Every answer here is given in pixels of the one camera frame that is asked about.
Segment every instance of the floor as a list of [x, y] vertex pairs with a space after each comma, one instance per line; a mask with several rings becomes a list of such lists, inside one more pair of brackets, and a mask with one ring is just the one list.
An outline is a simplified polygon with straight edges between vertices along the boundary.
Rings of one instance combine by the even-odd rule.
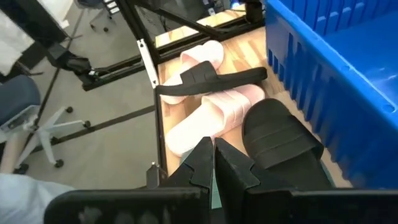
[[[83, 17], [75, 28], [81, 13]], [[123, 17], [117, 14], [114, 21], [100, 18], [94, 22], [99, 28], [95, 32], [91, 30], [89, 21], [97, 13], [78, 9], [75, 5], [71, 7], [66, 17], [70, 26], [65, 30], [69, 35], [76, 30], [75, 36], [83, 36], [73, 40], [70, 51], [88, 57], [94, 67], [107, 66], [137, 55], [136, 40]], [[109, 27], [108, 33], [102, 30], [103, 26]], [[155, 35], [163, 32], [161, 26], [149, 24], [148, 27]], [[44, 98], [55, 68], [43, 60], [33, 72], [44, 72], [34, 77]], [[63, 121], [82, 119], [96, 125], [153, 104], [153, 92], [145, 71], [85, 92], [81, 81], [72, 72], [61, 70], [40, 123], [61, 106], [74, 107], [74, 113], [65, 115]], [[55, 157], [65, 161], [60, 169], [47, 162], [43, 151], [33, 153], [26, 160], [30, 165], [27, 175], [77, 189], [141, 187], [146, 184], [146, 170], [151, 162], [158, 160], [155, 132], [155, 114], [150, 112], [54, 146]]]

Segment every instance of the chair base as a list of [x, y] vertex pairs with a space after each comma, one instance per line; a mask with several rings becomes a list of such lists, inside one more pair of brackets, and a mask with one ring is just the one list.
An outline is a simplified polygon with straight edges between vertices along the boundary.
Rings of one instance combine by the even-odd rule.
[[71, 107], [62, 107], [60, 108], [47, 122], [45, 122], [41, 127], [34, 131], [34, 135], [27, 143], [24, 151], [19, 157], [17, 163], [15, 164], [15, 169], [22, 169], [21, 164], [25, 161], [25, 159], [33, 152], [33, 150], [41, 145], [44, 149], [45, 155], [51, 164], [56, 168], [60, 168], [63, 166], [63, 160], [55, 160], [54, 154], [51, 147], [51, 138], [54, 134], [62, 133], [64, 131], [68, 131], [69, 129], [76, 129], [76, 127], [85, 127], [89, 128], [87, 124], [89, 121], [71, 121], [67, 123], [56, 124], [56, 122], [60, 119], [61, 115], [64, 113], [71, 113], [73, 109]]

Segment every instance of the pink slide sandal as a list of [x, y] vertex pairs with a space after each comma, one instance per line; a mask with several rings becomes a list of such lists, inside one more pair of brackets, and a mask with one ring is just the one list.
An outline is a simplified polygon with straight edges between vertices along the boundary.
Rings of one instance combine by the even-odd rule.
[[[191, 49], [188, 49], [181, 53], [181, 68], [178, 72], [173, 74], [163, 85], [172, 86], [182, 84], [180, 74], [187, 71], [188, 69], [198, 65], [201, 62], [209, 61], [215, 70], [217, 70], [224, 60], [224, 47], [223, 45], [215, 40], [209, 40], [203, 45], [197, 45]], [[170, 104], [176, 105], [183, 101], [186, 96], [166, 96], [161, 95], [161, 99]]]
[[256, 85], [205, 95], [201, 106], [166, 135], [165, 142], [177, 156], [193, 149], [205, 136], [219, 137], [242, 124], [249, 108], [266, 97]]

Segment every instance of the office chair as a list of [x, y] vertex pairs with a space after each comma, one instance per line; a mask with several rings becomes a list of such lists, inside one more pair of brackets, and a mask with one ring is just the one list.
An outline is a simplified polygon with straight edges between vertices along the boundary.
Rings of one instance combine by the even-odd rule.
[[52, 152], [51, 138], [53, 134], [77, 126], [83, 125], [85, 128], [91, 126], [89, 121], [82, 120], [56, 124], [62, 114], [73, 112], [72, 107], [63, 107], [39, 127], [36, 125], [36, 119], [40, 103], [37, 85], [25, 75], [16, 76], [0, 85], [0, 143], [7, 141], [13, 134], [20, 131], [33, 133], [15, 165], [17, 170], [21, 168], [22, 162], [39, 144], [43, 146], [49, 162], [56, 168], [62, 167], [63, 161], [55, 160]]
[[[113, 15], [119, 12], [119, 8], [116, 5], [115, 0], [75, 0], [75, 4], [80, 9], [100, 9], [101, 11], [90, 21], [90, 27], [96, 30], [94, 21], [100, 17], [106, 16], [110, 21], [113, 21]], [[108, 32], [108, 27], [104, 27], [103, 30]]]

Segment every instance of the gray chair seat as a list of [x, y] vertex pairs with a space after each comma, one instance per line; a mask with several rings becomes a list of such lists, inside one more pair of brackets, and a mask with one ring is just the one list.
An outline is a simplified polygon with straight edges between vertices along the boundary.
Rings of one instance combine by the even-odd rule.
[[31, 78], [19, 75], [0, 85], [0, 125], [32, 105], [40, 105], [40, 92]]

